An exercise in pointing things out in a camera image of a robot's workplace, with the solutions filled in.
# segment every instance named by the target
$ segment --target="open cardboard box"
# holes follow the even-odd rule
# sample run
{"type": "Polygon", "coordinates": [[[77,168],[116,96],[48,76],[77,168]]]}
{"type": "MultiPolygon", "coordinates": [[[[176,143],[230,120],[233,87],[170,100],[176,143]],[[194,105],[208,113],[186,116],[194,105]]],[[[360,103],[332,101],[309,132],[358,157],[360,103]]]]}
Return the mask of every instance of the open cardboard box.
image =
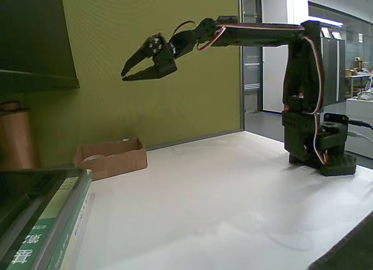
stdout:
{"type": "Polygon", "coordinates": [[[76,151],[74,164],[91,169],[96,181],[146,168],[146,151],[139,139],[83,145],[76,151]]]}

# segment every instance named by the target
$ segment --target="black cable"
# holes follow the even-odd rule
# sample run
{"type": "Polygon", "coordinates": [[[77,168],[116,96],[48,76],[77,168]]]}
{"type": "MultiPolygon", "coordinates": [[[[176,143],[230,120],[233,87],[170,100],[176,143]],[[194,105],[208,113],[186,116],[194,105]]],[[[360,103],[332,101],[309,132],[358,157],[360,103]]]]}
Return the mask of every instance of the black cable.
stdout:
{"type": "Polygon", "coordinates": [[[360,126],[360,127],[367,127],[373,130],[373,126],[370,125],[369,123],[361,120],[349,120],[349,124],[355,125],[355,126],[360,126]]]}
{"type": "Polygon", "coordinates": [[[173,35],[174,35],[174,34],[177,32],[177,30],[179,30],[182,26],[184,26],[184,25],[186,25],[186,24],[189,24],[189,23],[193,23],[194,26],[197,27],[197,23],[195,23],[193,20],[187,20],[187,21],[181,23],[179,26],[176,27],[176,29],[175,29],[174,32],[173,32],[173,35]]]}

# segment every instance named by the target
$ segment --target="robotic arm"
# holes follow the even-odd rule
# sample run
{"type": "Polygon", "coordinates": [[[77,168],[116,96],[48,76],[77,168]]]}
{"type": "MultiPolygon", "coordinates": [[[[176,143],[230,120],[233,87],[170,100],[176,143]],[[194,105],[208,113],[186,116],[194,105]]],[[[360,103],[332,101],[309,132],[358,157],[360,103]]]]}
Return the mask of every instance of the robotic arm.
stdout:
{"type": "Polygon", "coordinates": [[[320,25],[239,23],[237,17],[206,18],[193,30],[176,31],[169,42],[162,34],[149,37],[131,56],[122,72],[123,81],[159,79],[177,70],[175,59],[209,47],[267,46],[288,44],[288,63],[283,85],[283,125],[285,149],[290,162],[301,162],[320,169],[325,176],[354,174],[356,160],[344,153],[348,117],[325,114],[319,122],[318,113],[323,99],[323,65],[320,25]],[[145,58],[153,58],[154,65],[133,75],[128,72],[145,58]]]}

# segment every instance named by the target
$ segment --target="office furniture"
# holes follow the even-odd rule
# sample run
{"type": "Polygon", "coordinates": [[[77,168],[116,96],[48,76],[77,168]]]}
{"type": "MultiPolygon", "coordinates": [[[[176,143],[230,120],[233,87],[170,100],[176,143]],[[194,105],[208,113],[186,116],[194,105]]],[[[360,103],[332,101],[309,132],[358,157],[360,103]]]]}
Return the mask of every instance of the office furniture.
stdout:
{"type": "Polygon", "coordinates": [[[354,97],[354,79],[362,79],[362,78],[367,78],[368,80],[370,80],[372,77],[372,75],[368,74],[368,75],[356,75],[356,76],[347,76],[346,79],[350,79],[351,81],[351,88],[350,88],[350,97],[354,97]]]}
{"type": "MultiPolygon", "coordinates": [[[[347,99],[346,115],[352,120],[362,120],[373,125],[373,101],[347,99]]],[[[349,130],[373,140],[373,131],[369,128],[349,125],[349,130]]],[[[373,144],[363,138],[348,138],[346,150],[373,159],[373,144]]]]}
{"type": "Polygon", "coordinates": [[[321,38],[322,58],[325,71],[324,105],[345,101],[344,68],[345,42],[331,38],[321,38]]]}
{"type": "Polygon", "coordinates": [[[75,269],[307,269],[373,210],[373,171],[322,177],[248,132],[92,184],[75,269]]]}
{"type": "Polygon", "coordinates": [[[62,0],[0,1],[0,94],[78,88],[62,0]]]}

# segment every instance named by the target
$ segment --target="ceiling light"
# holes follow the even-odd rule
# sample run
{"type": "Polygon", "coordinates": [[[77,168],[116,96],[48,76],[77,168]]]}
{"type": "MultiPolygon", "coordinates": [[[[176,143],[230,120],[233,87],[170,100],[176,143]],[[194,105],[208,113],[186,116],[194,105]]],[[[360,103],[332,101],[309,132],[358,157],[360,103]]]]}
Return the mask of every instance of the ceiling light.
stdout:
{"type": "Polygon", "coordinates": [[[329,19],[319,18],[319,17],[315,17],[315,16],[309,16],[308,20],[320,21],[321,23],[325,23],[325,24],[329,24],[329,25],[333,25],[333,26],[337,26],[337,27],[342,27],[343,26],[343,23],[341,23],[341,22],[332,21],[332,20],[329,20],[329,19]]]}

